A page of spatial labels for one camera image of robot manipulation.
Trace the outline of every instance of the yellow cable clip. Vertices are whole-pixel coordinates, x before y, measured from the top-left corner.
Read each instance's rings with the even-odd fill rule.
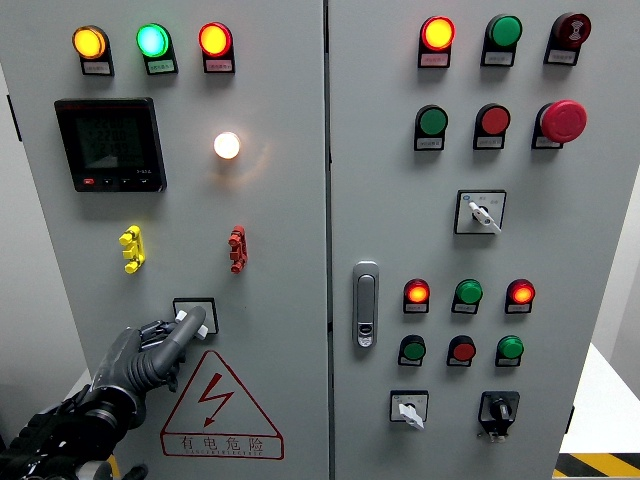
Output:
[[[130,275],[136,273],[146,259],[140,227],[131,225],[127,228],[127,230],[120,235],[120,245],[124,247],[122,250],[123,258],[129,260],[129,263],[124,267],[124,271]]]

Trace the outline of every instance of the warning sign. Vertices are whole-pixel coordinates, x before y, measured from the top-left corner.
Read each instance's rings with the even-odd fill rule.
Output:
[[[160,432],[166,456],[284,459],[284,439],[218,352],[204,353]]]

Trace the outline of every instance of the lightning bolt symbol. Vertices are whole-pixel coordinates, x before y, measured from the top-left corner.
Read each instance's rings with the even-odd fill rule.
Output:
[[[200,396],[200,400],[198,400],[198,403],[203,403],[203,402],[209,402],[211,400],[216,400],[218,398],[224,398],[224,400],[218,406],[216,411],[213,412],[213,415],[211,415],[208,418],[205,418],[204,428],[208,427],[213,422],[215,422],[214,417],[218,414],[220,410],[222,410],[222,407],[224,407],[224,404],[227,403],[231,398],[231,396],[234,394],[234,392],[227,392],[227,393],[221,393],[220,395],[215,395],[213,397],[208,396],[211,393],[211,390],[215,388],[215,386],[218,384],[221,378],[222,378],[222,375],[220,375],[219,373],[216,373],[211,379],[211,381],[209,382],[209,385],[207,385],[207,388],[205,388],[204,392]]]

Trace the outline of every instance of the red cable clip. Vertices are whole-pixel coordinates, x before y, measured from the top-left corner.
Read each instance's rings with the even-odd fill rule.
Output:
[[[247,255],[247,239],[242,225],[236,225],[233,227],[233,231],[229,237],[229,245],[231,246],[229,258],[233,260],[231,272],[240,273],[247,264],[247,260],[249,258]]]

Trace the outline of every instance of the digital meter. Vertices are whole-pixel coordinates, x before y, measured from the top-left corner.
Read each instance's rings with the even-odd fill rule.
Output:
[[[151,98],[55,102],[78,192],[159,192],[167,182]]]

